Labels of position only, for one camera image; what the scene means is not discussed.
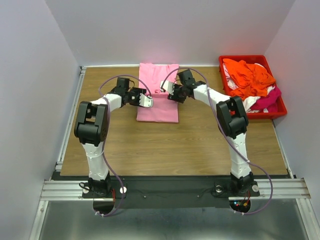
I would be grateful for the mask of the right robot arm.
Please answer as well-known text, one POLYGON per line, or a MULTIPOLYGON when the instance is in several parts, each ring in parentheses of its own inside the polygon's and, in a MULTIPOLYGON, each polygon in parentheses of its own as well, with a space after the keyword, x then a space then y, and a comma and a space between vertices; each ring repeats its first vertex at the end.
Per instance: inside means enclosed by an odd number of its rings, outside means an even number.
POLYGON ((246 133, 249 125, 247 113, 240 97, 224 95, 208 86, 208 81, 196 81, 190 68, 181 67, 177 73, 180 83, 165 78, 160 89, 168 93, 168 99, 184 103, 192 98, 211 107, 218 128, 228 143, 231 160, 230 191, 234 195, 249 194, 255 184, 247 157, 246 133))

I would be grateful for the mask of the light pink t shirt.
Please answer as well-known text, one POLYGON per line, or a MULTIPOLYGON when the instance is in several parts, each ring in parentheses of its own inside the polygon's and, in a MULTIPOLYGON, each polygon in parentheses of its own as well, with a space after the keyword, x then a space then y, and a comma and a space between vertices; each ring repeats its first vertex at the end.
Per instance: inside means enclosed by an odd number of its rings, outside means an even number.
POLYGON ((136 120, 139 122, 178 123, 178 103, 168 99, 168 93, 162 92, 161 81, 174 82, 177 73, 173 70, 179 68, 178 64, 155 65, 152 63, 139 64, 139 76, 150 89, 153 107, 139 107, 136 120))

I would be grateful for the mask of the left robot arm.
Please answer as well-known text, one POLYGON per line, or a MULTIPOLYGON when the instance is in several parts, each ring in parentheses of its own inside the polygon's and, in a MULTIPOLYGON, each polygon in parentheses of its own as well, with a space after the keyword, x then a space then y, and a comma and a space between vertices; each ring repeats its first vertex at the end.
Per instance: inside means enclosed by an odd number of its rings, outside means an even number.
POLYGON ((81 143, 89 167, 88 181, 79 186, 85 194, 93 193, 106 197, 113 193, 110 179, 110 167, 104 154, 105 143, 110 127, 111 112, 126 104, 151 108, 152 93, 147 85, 139 80, 143 88, 130 86, 128 75, 120 75, 115 87, 94 101, 82 101, 78 106, 74 135, 81 143))

